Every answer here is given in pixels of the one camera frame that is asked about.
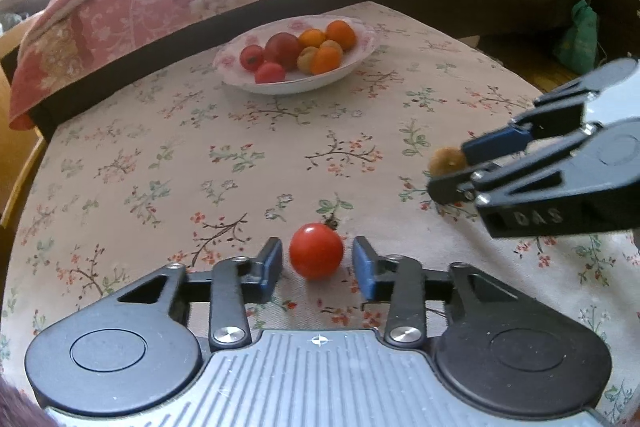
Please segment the greenish brown tomato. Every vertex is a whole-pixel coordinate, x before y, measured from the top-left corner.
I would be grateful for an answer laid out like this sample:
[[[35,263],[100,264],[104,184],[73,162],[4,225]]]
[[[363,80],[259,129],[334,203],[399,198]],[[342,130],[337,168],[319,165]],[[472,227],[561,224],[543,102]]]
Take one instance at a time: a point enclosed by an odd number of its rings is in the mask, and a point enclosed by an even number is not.
[[[432,178],[437,178],[468,167],[468,161],[459,147],[446,146],[435,150],[428,164],[428,172]]]

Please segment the red tomato cluster front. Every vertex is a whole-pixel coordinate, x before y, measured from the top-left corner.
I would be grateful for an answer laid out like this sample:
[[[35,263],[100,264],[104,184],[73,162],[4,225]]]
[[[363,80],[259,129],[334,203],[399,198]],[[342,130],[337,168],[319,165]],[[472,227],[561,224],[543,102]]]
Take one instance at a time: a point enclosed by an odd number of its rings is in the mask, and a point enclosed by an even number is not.
[[[306,280],[330,277],[340,266],[344,244],[329,225],[307,223],[292,236],[288,255],[293,270]]]

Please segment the red tomato cluster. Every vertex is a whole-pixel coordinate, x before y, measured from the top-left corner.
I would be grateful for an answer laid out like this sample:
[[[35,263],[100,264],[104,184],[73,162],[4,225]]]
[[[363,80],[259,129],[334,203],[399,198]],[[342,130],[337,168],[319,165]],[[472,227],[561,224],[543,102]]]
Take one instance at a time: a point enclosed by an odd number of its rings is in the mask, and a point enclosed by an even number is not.
[[[293,270],[306,280],[330,277],[340,266],[344,244],[329,225],[307,223],[292,236],[288,255]]]
[[[258,44],[250,44],[240,53],[240,64],[247,72],[256,72],[265,62],[265,52]]]

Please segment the large orange tangerine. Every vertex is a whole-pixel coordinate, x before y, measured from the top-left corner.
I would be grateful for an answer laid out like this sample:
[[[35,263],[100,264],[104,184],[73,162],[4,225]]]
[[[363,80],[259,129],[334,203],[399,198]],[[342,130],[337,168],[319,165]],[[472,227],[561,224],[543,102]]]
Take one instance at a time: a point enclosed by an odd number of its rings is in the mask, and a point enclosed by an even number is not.
[[[344,20],[334,20],[326,26],[326,38],[339,44],[343,51],[348,52],[357,43],[354,28]]]

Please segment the brown longan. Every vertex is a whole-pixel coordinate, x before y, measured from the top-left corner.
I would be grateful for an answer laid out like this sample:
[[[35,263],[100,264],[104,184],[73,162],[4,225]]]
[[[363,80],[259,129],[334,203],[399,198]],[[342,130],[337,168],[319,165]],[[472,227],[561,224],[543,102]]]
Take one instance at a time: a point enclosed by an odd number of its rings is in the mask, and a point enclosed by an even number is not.
[[[343,55],[344,51],[340,44],[334,40],[326,39],[320,44],[321,49],[334,49],[338,54]]]
[[[306,46],[306,48],[302,49],[296,61],[299,72],[305,75],[311,75],[311,63],[318,51],[319,49],[316,46]]]

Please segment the small orange tomato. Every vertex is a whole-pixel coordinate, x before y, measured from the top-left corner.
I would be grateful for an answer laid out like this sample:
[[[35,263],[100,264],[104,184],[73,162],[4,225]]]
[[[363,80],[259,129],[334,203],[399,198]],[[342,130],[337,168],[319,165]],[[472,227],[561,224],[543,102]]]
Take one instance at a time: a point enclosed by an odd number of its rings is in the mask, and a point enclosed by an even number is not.
[[[304,30],[297,38],[303,49],[313,46],[318,48],[326,41],[326,34],[318,28],[309,28]]]

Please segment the large red tomato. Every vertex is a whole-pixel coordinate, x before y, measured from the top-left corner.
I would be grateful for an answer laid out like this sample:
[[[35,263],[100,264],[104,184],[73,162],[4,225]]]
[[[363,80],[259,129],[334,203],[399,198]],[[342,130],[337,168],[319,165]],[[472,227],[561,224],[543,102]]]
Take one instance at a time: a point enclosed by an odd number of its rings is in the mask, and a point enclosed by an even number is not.
[[[302,47],[298,39],[289,32],[278,32],[264,46],[266,62],[280,64],[287,72],[297,68],[297,59]]]

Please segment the red tomato cluster back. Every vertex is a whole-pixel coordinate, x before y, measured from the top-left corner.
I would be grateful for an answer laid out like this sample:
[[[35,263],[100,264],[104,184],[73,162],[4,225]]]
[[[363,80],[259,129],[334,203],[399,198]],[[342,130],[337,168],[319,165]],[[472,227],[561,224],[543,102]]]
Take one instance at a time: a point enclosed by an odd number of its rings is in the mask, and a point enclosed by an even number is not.
[[[240,53],[240,64],[247,72],[256,72],[265,62],[265,52],[258,44],[250,44]]]

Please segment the small red cherry tomato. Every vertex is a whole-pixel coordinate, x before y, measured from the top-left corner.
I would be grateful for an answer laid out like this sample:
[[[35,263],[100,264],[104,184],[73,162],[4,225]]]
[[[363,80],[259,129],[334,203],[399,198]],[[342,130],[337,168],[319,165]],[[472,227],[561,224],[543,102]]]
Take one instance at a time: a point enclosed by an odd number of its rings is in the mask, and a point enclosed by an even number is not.
[[[262,63],[254,74],[258,84],[278,83],[285,80],[286,70],[282,65],[273,62]]]

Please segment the green bag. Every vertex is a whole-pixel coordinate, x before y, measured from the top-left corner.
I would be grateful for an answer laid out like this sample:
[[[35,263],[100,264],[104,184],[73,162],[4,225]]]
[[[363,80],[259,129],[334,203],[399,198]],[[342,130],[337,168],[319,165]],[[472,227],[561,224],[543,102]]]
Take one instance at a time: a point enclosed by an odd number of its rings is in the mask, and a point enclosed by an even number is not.
[[[561,64],[577,75],[591,72],[598,53],[597,14],[585,0],[572,9],[572,26],[568,28],[555,55]]]

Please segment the floral tablecloth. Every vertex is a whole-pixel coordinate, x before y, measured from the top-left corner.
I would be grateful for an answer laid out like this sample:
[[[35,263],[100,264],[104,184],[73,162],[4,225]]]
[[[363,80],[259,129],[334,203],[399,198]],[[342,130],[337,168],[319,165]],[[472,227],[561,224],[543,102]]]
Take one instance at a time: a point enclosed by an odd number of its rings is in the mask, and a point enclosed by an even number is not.
[[[503,126],[535,87],[384,6],[349,6],[380,45],[332,86],[267,98],[225,86],[208,50],[120,90],[55,132],[18,228],[1,370],[26,389],[25,351],[48,325],[180,262],[208,270],[334,217],[345,243],[442,270],[476,265],[584,324],[613,372],[599,411],[639,404],[639,254],[627,233],[491,239],[469,205],[437,207],[428,163]]]

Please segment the wooden cabinet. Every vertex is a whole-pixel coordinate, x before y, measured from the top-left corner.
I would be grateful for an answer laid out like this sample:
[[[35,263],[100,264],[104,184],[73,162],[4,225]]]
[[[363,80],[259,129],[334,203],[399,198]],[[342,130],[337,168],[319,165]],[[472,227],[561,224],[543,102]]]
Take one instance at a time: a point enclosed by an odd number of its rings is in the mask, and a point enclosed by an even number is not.
[[[11,79],[16,56],[26,31],[51,0],[1,0],[1,219],[8,220],[17,199],[27,164],[37,150],[37,131],[14,131],[9,127]]]

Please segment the white floral plate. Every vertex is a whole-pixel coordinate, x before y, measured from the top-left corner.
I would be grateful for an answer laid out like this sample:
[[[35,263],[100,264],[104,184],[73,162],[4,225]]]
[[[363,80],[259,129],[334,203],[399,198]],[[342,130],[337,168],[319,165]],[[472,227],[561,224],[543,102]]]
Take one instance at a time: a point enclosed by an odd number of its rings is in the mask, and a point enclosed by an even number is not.
[[[288,72],[280,82],[258,83],[254,72],[249,72],[241,65],[241,51],[250,44],[264,46],[267,40],[278,32],[289,32],[298,37],[307,29],[324,29],[334,20],[349,24],[355,31],[356,44],[344,54],[341,66],[332,72],[313,76],[296,70]],[[334,14],[290,17],[257,26],[233,38],[219,49],[213,61],[213,68],[224,84],[243,91],[265,95],[297,94],[329,86],[355,72],[356,68],[376,50],[379,43],[380,38],[375,29],[357,17]]]

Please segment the dark wooden bed frame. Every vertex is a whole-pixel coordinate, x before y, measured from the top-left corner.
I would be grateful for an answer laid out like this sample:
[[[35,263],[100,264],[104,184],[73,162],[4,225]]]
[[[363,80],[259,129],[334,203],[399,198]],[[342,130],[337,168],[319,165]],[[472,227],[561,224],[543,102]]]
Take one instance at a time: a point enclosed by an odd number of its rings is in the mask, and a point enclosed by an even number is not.
[[[59,124],[85,112],[119,89],[186,57],[220,46],[255,26],[281,18],[324,13],[371,1],[454,38],[481,37],[529,29],[555,42],[579,0],[259,0],[208,20],[173,30],[114,63],[100,67],[49,95],[28,115],[45,138]]]

